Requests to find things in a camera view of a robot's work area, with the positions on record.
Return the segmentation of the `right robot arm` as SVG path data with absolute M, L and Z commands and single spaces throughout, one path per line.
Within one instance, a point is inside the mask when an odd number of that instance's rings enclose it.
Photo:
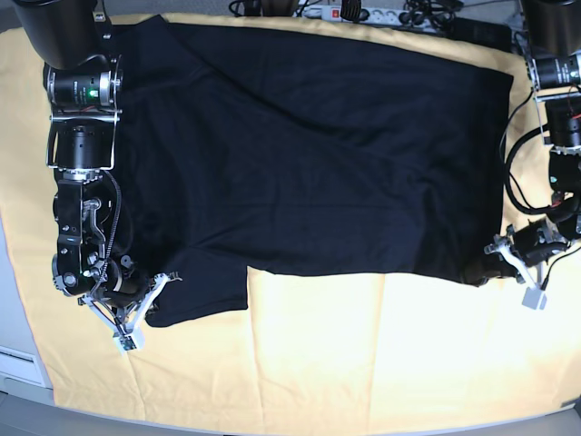
M 111 171 L 121 119 L 122 57 L 102 1 L 16 1 L 15 12 L 47 70 L 51 106 L 45 164 L 54 172 L 58 225 L 54 287 L 91 309 L 122 353 L 140 350 L 141 328 L 168 282 L 115 241 L 122 191 Z

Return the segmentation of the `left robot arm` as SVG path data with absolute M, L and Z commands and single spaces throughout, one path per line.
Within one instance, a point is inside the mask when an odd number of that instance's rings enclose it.
M 493 278 L 514 278 L 526 287 L 523 305 L 542 310 L 550 272 L 580 240 L 580 4 L 577 1 L 523 1 L 527 44 L 521 53 L 531 81 L 528 99 L 537 107 L 539 125 L 502 152 L 508 200 L 521 213 L 535 216 L 520 230 L 508 226 L 465 270 L 467 283 L 480 286 Z M 527 203 L 511 172 L 517 153 L 540 138 L 549 148 L 549 205 Z

